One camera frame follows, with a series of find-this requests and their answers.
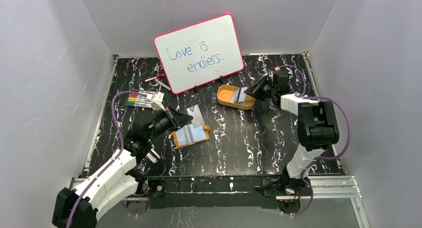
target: marker set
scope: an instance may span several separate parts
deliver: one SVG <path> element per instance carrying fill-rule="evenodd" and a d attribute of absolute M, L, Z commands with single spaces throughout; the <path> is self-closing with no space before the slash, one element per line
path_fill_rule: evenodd
<path fill-rule="evenodd" d="M 150 91 L 150 90 L 133 90 L 134 92 L 146 94 L 147 97 L 152 98 L 152 96 L 157 97 L 157 101 L 163 102 L 164 93 L 159 91 Z M 126 105 L 133 107 L 141 107 L 151 109 L 151 100 L 148 98 L 138 95 L 136 93 L 130 93 L 129 98 L 127 98 Z"/>

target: whiteboard marker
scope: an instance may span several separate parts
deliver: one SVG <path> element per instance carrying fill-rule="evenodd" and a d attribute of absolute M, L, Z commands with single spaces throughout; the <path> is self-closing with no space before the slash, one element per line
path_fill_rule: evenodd
<path fill-rule="evenodd" d="M 146 79 L 146 80 L 145 80 L 145 82 L 148 82 L 148 81 L 151 81 L 151 80 L 155 80 L 155 79 L 159 79 L 159 78 L 163 78 L 163 77 L 164 77 L 164 75 L 163 75 L 163 74 L 161 74 L 161 75 L 157 75 L 157 76 L 155 76 L 155 77 L 152 77 L 152 78 Z"/>
<path fill-rule="evenodd" d="M 155 79 L 155 82 L 156 82 L 157 84 L 161 85 L 162 87 L 164 87 L 164 88 L 166 88 L 166 89 L 168 89 L 168 90 L 170 90 L 170 91 L 171 91 L 171 88 L 170 88 L 170 87 L 168 87 L 167 85 L 165 85 L 163 82 L 161 82 L 161 81 L 159 81 L 159 80 L 157 80 L 157 79 Z"/>

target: black table surface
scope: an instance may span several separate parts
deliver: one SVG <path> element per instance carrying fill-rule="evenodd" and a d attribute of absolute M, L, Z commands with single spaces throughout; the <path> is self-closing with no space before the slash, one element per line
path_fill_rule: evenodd
<path fill-rule="evenodd" d="M 236 87 L 252 86 L 277 65 L 295 65 L 305 76 L 306 94 L 314 96 L 302 54 L 289 55 L 245 55 L 245 68 L 241 72 L 224 78 L 224 84 Z M 301 92 L 303 81 L 293 68 L 290 71 L 292 91 Z M 159 90 L 164 93 L 163 105 L 171 105 L 179 112 L 199 105 L 205 123 L 211 127 L 210 140 L 176 149 L 171 132 L 162 134 L 153 141 L 153 148 L 162 159 L 152 164 L 144 159 L 139 169 L 149 176 L 241 176 L 280 174 L 284 166 L 293 158 L 298 146 L 296 135 L 297 117 L 276 108 L 267 99 L 256 101 L 251 110 L 239 110 L 219 104 L 216 93 L 219 81 L 200 86 L 175 95 L 157 85 L 144 80 L 162 74 L 163 67 L 157 57 L 119 58 L 113 75 L 94 151 L 86 175 L 94 173 L 111 157 L 118 148 L 117 132 L 112 123 L 110 102 L 121 91 Z M 134 108 L 126 105 L 127 95 L 116 99 L 114 111 L 125 134 L 134 122 L 149 122 L 155 113 L 152 109 Z M 325 156 L 333 156 L 327 150 Z M 311 174 L 340 174 L 336 161 L 319 161 Z"/>

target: wire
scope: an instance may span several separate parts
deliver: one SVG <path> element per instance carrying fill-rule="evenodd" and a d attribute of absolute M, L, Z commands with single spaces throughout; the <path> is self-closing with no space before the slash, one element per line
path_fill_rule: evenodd
<path fill-rule="evenodd" d="M 300 188 L 299 188 L 299 197 L 298 197 L 298 201 L 300 201 L 301 197 L 302 197 L 302 189 L 300 189 Z"/>
<path fill-rule="evenodd" d="M 304 88 L 303 88 L 303 91 L 302 91 L 302 93 L 301 93 L 301 97 L 302 96 L 305 96 L 305 93 L 306 93 L 306 80 L 305 80 L 305 76 L 303 75 L 303 73 L 302 73 L 302 71 L 300 71 L 299 70 L 299 68 L 298 67 L 296 67 L 296 66 L 294 66 L 294 65 L 282 65 L 282 66 L 278 66 L 278 68 L 283 68 L 283 67 L 293 67 L 293 68 L 295 68 L 296 69 L 296 71 L 298 72 L 298 74 L 302 77 L 302 81 L 303 81 L 303 84 L 304 84 Z"/>
<path fill-rule="evenodd" d="M 146 94 L 142 94 L 142 93 L 138 93 L 138 92 L 134 92 L 134 91 L 122 91 L 122 92 L 120 92 L 120 93 L 117 93 L 114 97 L 113 97 L 113 99 L 111 100 L 111 115 L 113 116 L 113 122 L 114 122 L 114 125 L 116 126 L 116 129 L 117 129 L 117 135 L 118 135 L 118 137 L 119 137 L 119 140 L 120 140 L 120 151 L 119 151 L 119 153 L 116 155 L 116 157 L 115 157 L 115 159 L 117 159 L 117 158 L 119 158 L 120 157 L 120 155 L 121 155 L 121 153 L 123 152 L 123 146 L 124 146 L 124 144 L 123 144 L 123 134 L 122 134 L 122 132 L 121 132 L 121 129 L 120 129 L 120 126 L 118 125 L 118 122 L 117 122 L 117 118 L 116 118 L 116 114 L 115 114 L 115 112 L 114 112 L 114 104 L 115 104 L 115 100 L 116 100 L 116 98 L 117 97 L 119 97 L 120 95 L 123 95 L 123 94 L 129 94 L 129 93 L 133 93 L 133 94 L 138 94 L 138 95 L 141 95 L 141 96 L 144 96 L 144 97 L 146 97 Z M 97 175 L 97 177 L 100 177 L 101 176 L 101 174 L 103 174 L 106 170 L 107 170 L 107 168 L 109 168 L 112 164 L 113 164 L 113 162 L 114 162 L 114 160 L 111 160 L 99 173 L 98 173 L 98 175 Z M 78 207 L 78 205 L 79 205 L 79 202 L 81 202 L 81 200 L 82 200 L 82 197 L 84 197 L 84 195 L 85 195 L 85 193 L 88 191 L 88 189 L 93 185 L 93 183 L 96 181 L 97 179 L 96 178 L 93 178 L 92 179 L 92 181 L 87 185 L 87 187 L 82 191 L 82 193 L 79 195 L 79 197 L 76 199 L 76 202 L 75 202 L 75 204 L 73 205 L 73 207 L 72 207 L 72 210 L 70 211 L 70 215 L 69 215 L 69 218 L 68 218 L 68 220 L 67 220 L 67 223 L 66 223 L 66 228 L 70 228 L 70 225 L 71 225 L 71 223 L 72 223 L 72 219 L 73 219 L 73 215 L 75 214 L 75 211 L 76 211 L 76 209 L 77 209 L 77 207 Z"/>
<path fill-rule="evenodd" d="M 137 195 L 136 193 L 135 194 L 133 194 L 134 196 L 137 196 L 137 197 L 143 197 L 143 196 L 145 196 L 145 194 L 147 194 L 148 193 L 148 190 L 149 190 L 149 187 L 146 189 L 146 191 L 144 192 L 144 194 L 142 194 L 142 195 Z"/>
<path fill-rule="evenodd" d="M 264 190 L 266 189 L 266 188 L 268 188 L 268 187 L 271 187 L 272 185 L 274 185 L 274 184 L 276 184 L 276 183 L 278 183 L 278 182 L 282 182 L 282 186 L 283 186 L 283 184 L 284 184 L 284 182 L 283 182 L 284 180 L 283 180 L 283 177 L 282 176 L 280 176 L 280 178 L 277 180 L 277 181 L 274 181 L 274 182 L 271 182 L 271 183 L 268 183 L 267 185 L 265 185 L 265 186 L 261 186 L 261 187 L 253 187 L 253 189 L 255 190 L 255 191 L 258 191 L 259 193 L 261 193 L 263 196 L 265 196 L 265 194 L 264 194 Z"/>
<path fill-rule="evenodd" d="M 336 155 L 334 157 L 322 157 L 322 156 L 316 157 L 316 160 L 314 162 L 310 163 L 308 166 L 306 166 L 302 170 L 302 172 L 301 172 L 301 179 L 309 187 L 309 189 L 311 190 L 311 199 L 309 200 L 309 203 L 306 205 L 306 207 L 303 208 L 303 210 L 301 210 L 301 211 L 299 211 L 297 213 L 292 213 L 291 215 L 300 215 L 300 214 L 304 213 L 311 206 L 311 203 L 314 200 L 314 190 L 312 189 L 311 184 L 308 181 L 305 180 L 305 178 L 304 178 L 305 172 L 309 168 L 311 168 L 316 163 L 316 161 L 318 161 L 318 160 L 336 160 L 339 157 L 341 157 L 348 150 L 349 145 L 350 145 L 350 141 L 352 139 L 352 132 L 351 132 L 351 127 L 350 127 L 350 118 L 347 115 L 347 113 L 344 110 L 344 108 L 337 101 L 335 101 L 335 100 L 333 100 L 331 98 L 328 98 L 328 97 L 324 97 L 324 96 L 307 97 L 307 99 L 328 100 L 328 101 L 331 101 L 333 104 L 335 104 L 341 110 L 341 112 L 344 115 L 344 118 L 346 119 L 346 123 L 347 123 L 347 140 L 346 140 L 346 144 L 344 145 L 343 150 L 338 155 Z"/>
<path fill-rule="evenodd" d="M 129 214 L 131 214 L 132 216 L 136 216 L 136 217 L 138 216 L 138 214 L 136 212 L 132 211 L 129 207 L 127 207 L 126 204 L 123 201 L 120 201 L 119 203 L 129 212 Z"/>
<path fill-rule="evenodd" d="M 147 195 L 147 199 L 148 199 L 148 201 L 150 201 L 150 200 L 151 200 L 151 198 L 152 198 L 151 188 L 150 188 L 150 189 L 148 189 L 148 191 L 149 191 L 149 194 Z"/>

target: white plastic casing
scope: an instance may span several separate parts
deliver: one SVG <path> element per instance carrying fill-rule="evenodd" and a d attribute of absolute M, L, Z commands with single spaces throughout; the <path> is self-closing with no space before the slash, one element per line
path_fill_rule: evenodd
<path fill-rule="evenodd" d="M 135 178 L 127 175 L 122 176 L 98 202 L 96 206 L 98 209 L 97 221 L 118 202 L 134 194 L 137 188 L 138 182 L 135 181 Z"/>
<path fill-rule="evenodd" d="M 287 164 L 287 172 L 290 178 L 300 179 L 302 171 L 311 162 L 315 161 L 315 158 L 320 156 L 324 152 L 324 149 L 314 149 L 310 152 L 306 151 L 306 148 L 299 144 L 298 149 L 295 152 L 293 159 Z M 309 175 L 308 168 L 304 173 L 304 177 Z"/>
<path fill-rule="evenodd" d="M 289 111 L 294 115 L 298 115 L 299 103 L 318 104 L 318 101 L 308 100 L 296 97 L 294 94 L 283 95 L 280 99 L 280 107 L 282 110 Z"/>
<path fill-rule="evenodd" d="M 156 95 L 154 95 L 151 98 L 151 105 L 152 107 L 159 111 L 159 110 L 165 110 L 164 106 L 163 106 L 163 98 L 164 98 L 164 93 L 162 92 L 158 92 Z"/>
<path fill-rule="evenodd" d="M 97 178 L 99 172 L 109 164 L 113 158 L 117 156 L 119 149 L 113 154 L 113 157 L 109 159 L 100 169 L 98 169 L 91 177 L 85 180 L 83 183 L 75 187 L 76 194 L 80 195 L 83 190 L 92 181 L 91 179 Z M 97 178 L 93 185 L 87 190 L 84 197 L 89 197 L 89 203 L 93 208 L 97 207 L 100 199 L 111 189 L 111 187 L 122 177 L 126 172 L 136 166 L 136 158 L 130 155 L 130 152 L 123 150 L 122 154 L 116 159 L 113 164 L 107 168 L 107 170 Z"/>
<path fill-rule="evenodd" d="M 154 149 L 151 149 L 147 154 L 146 157 L 152 162 L 152 163 L 157 163 L 158 160 L 161 159 L 160 155 L 158 155 L 158 153 L 156 151 L 154 151 Z"/>

